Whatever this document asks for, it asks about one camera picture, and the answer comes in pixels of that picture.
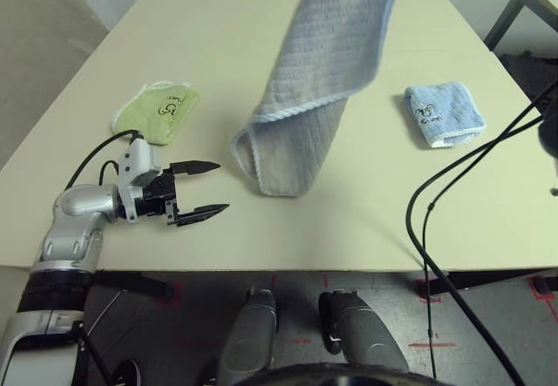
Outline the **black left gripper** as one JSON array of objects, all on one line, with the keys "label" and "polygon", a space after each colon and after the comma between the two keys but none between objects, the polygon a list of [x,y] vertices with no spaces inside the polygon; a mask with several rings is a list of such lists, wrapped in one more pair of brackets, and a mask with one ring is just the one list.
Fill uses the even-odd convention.
[{"label": "black left gripper", "polygon": [[193,212],[179,213],[175,190],[175,174],[196,175],[220,168],[221,165],[212,161],[187,160],[174,162],[169,170],[155,177],[142,188],[138,198],[138,216],[164,215],[168,225],[177,227],[192,225],[214,217],[229,207],[229,204],[213,204],[196,207]]}]

